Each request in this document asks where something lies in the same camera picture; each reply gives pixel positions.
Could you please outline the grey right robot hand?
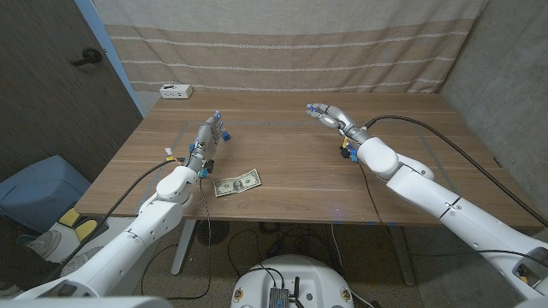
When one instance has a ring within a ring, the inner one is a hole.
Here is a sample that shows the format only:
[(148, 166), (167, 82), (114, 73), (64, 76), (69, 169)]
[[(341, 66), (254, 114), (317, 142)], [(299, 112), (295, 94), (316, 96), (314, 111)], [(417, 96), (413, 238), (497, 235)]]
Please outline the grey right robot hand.
[(360, 145), (371, 138), (365, 130), (357, 126), (349, 115), (334, 105), (308, 104), (306, 113), (323, 125), (336, 129), (342, 136), (346, 136)]

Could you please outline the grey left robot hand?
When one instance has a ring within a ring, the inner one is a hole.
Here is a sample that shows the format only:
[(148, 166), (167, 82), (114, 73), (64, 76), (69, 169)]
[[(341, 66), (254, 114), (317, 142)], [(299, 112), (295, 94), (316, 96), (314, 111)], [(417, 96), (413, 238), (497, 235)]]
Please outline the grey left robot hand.
[(217, 150), (217, 144), (222, 137), (223, 122), (221, 113), (216, 110), (199, 128), (194, 148), (190, 152), (185, 166), (196, 173), (204, 168), (204, 165), (210, 161)]

